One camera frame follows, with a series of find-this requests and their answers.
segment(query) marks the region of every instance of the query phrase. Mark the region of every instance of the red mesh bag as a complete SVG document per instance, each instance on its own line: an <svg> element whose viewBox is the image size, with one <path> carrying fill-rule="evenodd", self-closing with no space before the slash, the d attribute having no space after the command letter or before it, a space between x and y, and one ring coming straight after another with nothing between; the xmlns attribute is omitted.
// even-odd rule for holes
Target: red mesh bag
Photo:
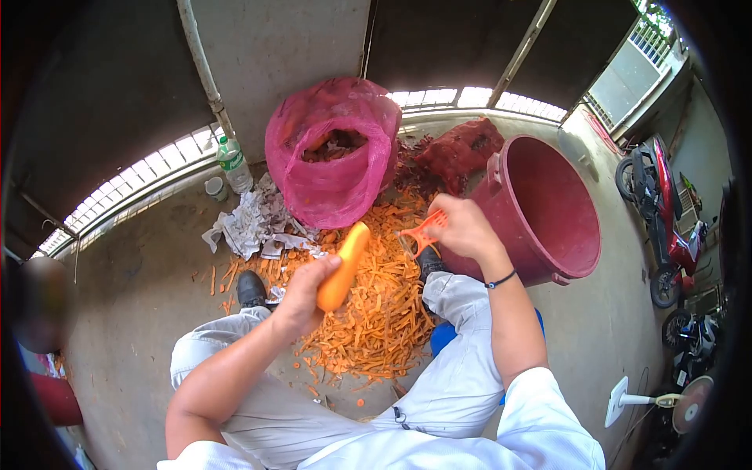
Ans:
<svg viewBox="0 0 752 470"><path fill-rule="evenodd" d="M358 77L325 80L288 97L266 127L269 174L297 219L320 229L355 223L396 172L399 106L387 90ZM303 159L335 129L367 143L338 159Z"/></svg>
<svg viewBox="0 0 752 470"><path fill-rule="evenodd" d="M487 117L468 121L434 139L415 162L444 181L447 192L459 196L470 173L486 168L486 161L504 145L504 138Z"/></svg>

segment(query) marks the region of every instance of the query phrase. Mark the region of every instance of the person's left hand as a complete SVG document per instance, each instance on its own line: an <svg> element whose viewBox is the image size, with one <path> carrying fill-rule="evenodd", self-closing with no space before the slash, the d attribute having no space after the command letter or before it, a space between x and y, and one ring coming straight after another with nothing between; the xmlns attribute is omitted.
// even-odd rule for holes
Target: person's left hand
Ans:
<svg viewBox="0 0 752 470"><path fill-rule="evenodd" d="M313 332L324 318L324 312L316 306L319 285L340 264L342 258L328 255L297 268L287 285L284 299L272 317L281 320L296 338Z"/></svg>

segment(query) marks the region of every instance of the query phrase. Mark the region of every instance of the hand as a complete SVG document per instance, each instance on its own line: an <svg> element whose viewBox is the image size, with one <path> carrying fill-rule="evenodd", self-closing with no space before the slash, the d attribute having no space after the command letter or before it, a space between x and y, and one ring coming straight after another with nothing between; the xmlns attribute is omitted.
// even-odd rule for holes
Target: hand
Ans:
<svg viewBox="0 0 752 470"><path fill-rule="evenodd" d="M316 306L316 293L323 282L339 265L342 258L328 255L297 268L287 285L282 303L271 316L283 322L294 338L313 332L324 318Z"/></svg>
<svg viewBox="0 0 752 470"><path fill-rule="evenodd" d="M428 227L426 235L437 238L446 248L460 256L472 258L481 266L490 253L504 250L504 245L491 228L481 208L471 199L458 199L439 194L428 208L428 214L442 209L447 215L446 227Z"/></svg>

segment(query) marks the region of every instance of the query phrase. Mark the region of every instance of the concrete floor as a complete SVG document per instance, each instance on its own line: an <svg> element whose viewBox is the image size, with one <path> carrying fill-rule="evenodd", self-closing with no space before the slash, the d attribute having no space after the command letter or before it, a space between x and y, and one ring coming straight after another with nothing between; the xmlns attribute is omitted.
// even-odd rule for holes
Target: concrete floor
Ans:
<svg viewBox="0 0 752 470"><path fill-rule="evenodd" d="M438 136L474 116L411 117L403 126L410 135ZM528 291L544 318L550 366L562 393L583 426L599 440L610 463L629 420L627 411L611 428L603 428L611 388L626 374L630 392L636 392L648 367L650 390L663 373L663 314L650 303L644 235L614 185L617 157L578 112L564 126L567 134L532 118L499 113L492 119L506 138L526 133L561 148L595 202L602 230L596 271L567 287L544 284ZM586 152L599 172L598 181L576 162ZM217 306L227 297L219 293L210 297L208 283L199 281L212 264L224 272L219 264L227 263L229 249L222 242L213 255L200 235L219 211L230 212L236 204L237 198L212 202L199 182L121 222L81 252L79 318L65 349L66 368L85 422L79 437L100 470L153 468L165 458L173 345L192 328L222 315ZM192 281L194 271L199 275ZM302 368L292 368L292 350L278 357L269 371L313 398L305 389L312 377L300 372ZM401 380L403 385L409 389L425 365ZM392 404L388 382L350 393L357 384L348 378L337 389L325 388L338 413L359 418ZM366 405L355 406L356 398L364 398ZM501 410L485 435L493 435ZM621 450L616 467L629 464L629 444L636 440L632 437Z"/></svg>

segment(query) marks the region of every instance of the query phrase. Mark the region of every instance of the forearm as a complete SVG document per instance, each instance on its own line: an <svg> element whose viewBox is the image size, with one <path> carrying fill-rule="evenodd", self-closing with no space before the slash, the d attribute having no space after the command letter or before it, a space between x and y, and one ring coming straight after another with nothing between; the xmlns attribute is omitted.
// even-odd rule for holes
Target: forearm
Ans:
<svg viewBox="0 0 752 470"><path fill-rule="evenodd" d="M486 283L508 276L514 268L506 249L499 245L479 264ZM491 348L502 383L509 387L522 372L548 367L546 343L525 287L518 276L488 289L491 304Z"/></svg>
<svg viewBox="0 0 752 470"><path fill-rule="evenodd" d="M238 409L271 361L295 339L279 313L186 376L167 409L169 458L176 458L197 440L223 442L220 425Z"/></svg>

